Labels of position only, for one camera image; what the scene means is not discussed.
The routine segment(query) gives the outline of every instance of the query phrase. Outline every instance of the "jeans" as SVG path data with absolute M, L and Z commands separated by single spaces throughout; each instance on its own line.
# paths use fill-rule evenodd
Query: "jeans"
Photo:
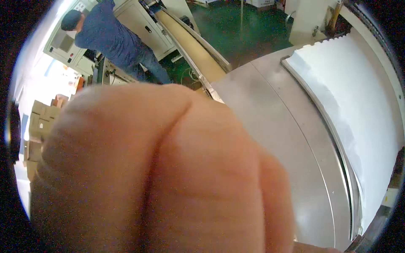
M 172 83 L 173 81 L 167 75 L 166 70 L 159 64 L 158 59 L 154 55 L 152 49 L 150 49 L 145 43 L 140 46 L 139 54 L 136 60 L 131 62 L 128 66 L 123 67 L 123 71 L 132 75 L 136 80 L 140 82 L 146 82 L 145 72 L 140 63 L 147 68 L 162 84 Z

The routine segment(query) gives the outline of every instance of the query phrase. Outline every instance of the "finger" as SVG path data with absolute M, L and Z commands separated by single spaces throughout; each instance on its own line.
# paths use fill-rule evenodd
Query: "finger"
M 189 104 L 186 88 L 88 89 L 62 110 L 45 144 L 32 223 L 62 251 L 132 251 L 156 144 Z
M 266 252 L 291 252 L 294 214 L 288 175 L 277 158 L 261 153 L 260 183 L 263 190 Z
M 193 98 L 155 163 L 149 251 L 264 252 L 260 157 L 229 108 Z

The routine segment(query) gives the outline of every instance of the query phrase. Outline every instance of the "tan conveyor belt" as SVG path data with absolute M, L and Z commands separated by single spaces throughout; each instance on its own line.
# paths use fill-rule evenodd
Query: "tan conveyor belt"
M 221 66 L 179 23 L 164 11 L 158 11 L 156 16 L 176 38 L 209 83 L 218 81 L 225 76 L 225 71 Z

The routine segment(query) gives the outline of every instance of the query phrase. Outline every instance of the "dark hair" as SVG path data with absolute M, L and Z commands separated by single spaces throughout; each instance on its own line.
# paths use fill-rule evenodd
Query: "dark hair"
M 64 31 L 73 31 L 81 18 L 81 12 L 77 10 L 70 10 L 62 19 L 60 27 Z

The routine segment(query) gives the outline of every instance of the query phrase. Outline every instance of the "green floor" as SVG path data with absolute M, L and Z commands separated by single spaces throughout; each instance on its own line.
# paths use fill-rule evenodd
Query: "green floor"
M 285 26 L 286 14 L 278 9 L 258 11 L 256 7 L 245 4 L 241 29 L 240 2 L 218 1 L 209 8 L 189 4 L 201 36 L 210 43 L 233 68 L 244 65 L 263 55 L 292 46 L 288 42 Z M 165 57 L 160 63 L 167 69 L 169 76 L 183 84 L 194 82 L 188 75 L 187 62 L 181 58 L 175 63 L 171 59 L 177 51 Z

